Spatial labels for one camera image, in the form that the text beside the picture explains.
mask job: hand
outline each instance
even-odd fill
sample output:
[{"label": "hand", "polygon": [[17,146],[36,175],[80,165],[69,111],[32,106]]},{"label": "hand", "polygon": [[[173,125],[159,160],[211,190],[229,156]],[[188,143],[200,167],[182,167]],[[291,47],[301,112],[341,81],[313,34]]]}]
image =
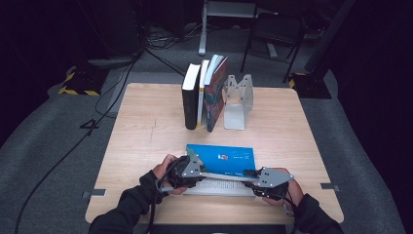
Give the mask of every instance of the hand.
[{"label": "hand", "polygon": [[[289,174],[289,171],[287,169],[284,169],[284,168],[275,168],[275,170],[278,170],[280,172],[284,172],[284,173]],[[289,193],[287,193],[286,196],[289,200],[291,200],[295,204],[295,206],[298,207],[298,205],[300,204],[301,200],[303,200],[303,197],[304,197],[303,190],[301,190],[300,185],[298,184],[298,182],[295,179],[290,180],[288,183],[289,183],[289,185],[288,185]],[[282,204],[284,204],[283,200],[276,201],[274,199],[266,198],[266,197],[263,197],[262,200],[264,200],[265,202],[267,202],[271,206],[275,206],[275,207],[281,207]],[[290,205],[287,202],[285,202],[285,203],[287,204],[288,209],[290,211],[292,211]]]},{"label": "hand", "polygon": [[[167,171],[168,165],[170,163],[176,161],[176,160],[178,160],[178,158],[176,158],[175,156],[173,156],[171,154],[167,155],[167,157],[165,157],[162,164],[158,164],[152,170],[152,172],[155,174],[155,177],[156,178],[161,178],[162,176],[164,176],[165,172]],[[170,184],[167,181],[165,181],[164,186],[165,187],[170,187]],[[180,195],[185,191],[186,191],[186,187],[179,187],[179,188],[173,189],[172,191],[169,191],[169,194]]]}]

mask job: black sleeve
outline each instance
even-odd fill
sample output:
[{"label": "black sleeve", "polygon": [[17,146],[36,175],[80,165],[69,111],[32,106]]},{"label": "black sleeve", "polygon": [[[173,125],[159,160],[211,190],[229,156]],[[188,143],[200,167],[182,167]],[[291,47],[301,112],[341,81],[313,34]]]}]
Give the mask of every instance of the black sleeve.
[{"label": "black sleeve", "polygon": [[[119,199],[118,207],[106,214],[97,216],[91,224],[89,233],[133,233],[140,215],[149,212],[149,205],[157,194],[154,173],[150,171],[140,178],[140,185],[125,190]],[[157,204],[166,196],[158,196]]]},{"label": "black sleeve", "polygon": [[319,201],[304,195],[298,205],[298,214],[295,216],[295,224],[301,232],[312,234],[344,233],[337,221],[326,214],[319,206]]}]

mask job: open book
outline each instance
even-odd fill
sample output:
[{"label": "open book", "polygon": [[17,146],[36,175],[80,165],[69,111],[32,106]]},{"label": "open book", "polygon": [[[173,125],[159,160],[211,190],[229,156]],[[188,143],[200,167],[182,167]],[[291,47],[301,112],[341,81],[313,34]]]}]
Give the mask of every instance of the open book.
[{"label": "open book", "polygon": [[218,196],[255,196],[242,181],[255,178],[244,175],[244,170],[255,170],[252,148],[187,144],[189,156],[198,155],[201,171],[206,178],[188,188],[185,194]]}]

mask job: person's left hand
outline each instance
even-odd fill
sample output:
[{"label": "person's left hand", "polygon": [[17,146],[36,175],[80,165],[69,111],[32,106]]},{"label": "person's left hand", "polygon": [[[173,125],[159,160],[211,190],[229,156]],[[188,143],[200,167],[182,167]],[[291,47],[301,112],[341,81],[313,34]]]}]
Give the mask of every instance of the person's left hand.
[{"label": "person's left hand", "polygon": [[[176,161],[176,160],[178,160],[178,158],[176,158],[175,156],[173,156],[171,154],[167,155],[167,157],[165,157],[162,164],[158,164],[152,170],[152,172],[155,174],[155,177],[156,178],[161,178],[165,174],[165,172],[167,171],[168,165],[170,163]],[[164,186],[170,187],[170,184],[167,181],[165,181]],[[172,191],[169,191],[169,194],[180,195],[185,191],[186,191],[186,187],[179,187],[179,188],[173,189]]]}]

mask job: chair leg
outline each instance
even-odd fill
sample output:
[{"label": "chair leg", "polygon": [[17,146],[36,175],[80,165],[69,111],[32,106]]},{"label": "chair leg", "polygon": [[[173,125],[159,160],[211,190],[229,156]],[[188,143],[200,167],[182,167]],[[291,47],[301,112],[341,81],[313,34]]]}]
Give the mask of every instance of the chair leg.
[{"label": "chair leg", "polygon": [[294,50],[294,48],[291,48],[291,50],[289,50],[288,56],[286,56],[287,59],[289,59],[289,57],[291,56],[292,50]]},{"label": "chair leg", "polygon": [[241,64],[241,73],[244,72],[244,65],[245,65],[246,53],[248,53],[248,49],[249,49],[250,47],[251,47],[251,37],[248,36],[248,41],[246,42],[245,51],[244,51],[243,63]]},{"label": "chair leg", "polygon": [[300,45],[298,45],[298,46],[295,48],[294,56],[292,57],[291,62],[289,63],[288,69],[286,70],[285,76],[284,76],[284,78],[283,78],[283,80],[282,80],[283,83],[285,83],[286,79],[288,78],[289,71],[291,70],[292,64],[294,63],[295,58],[297,57],[297,54],[298,54],[298,50],[299,50],[299,49],[300,49]]}]

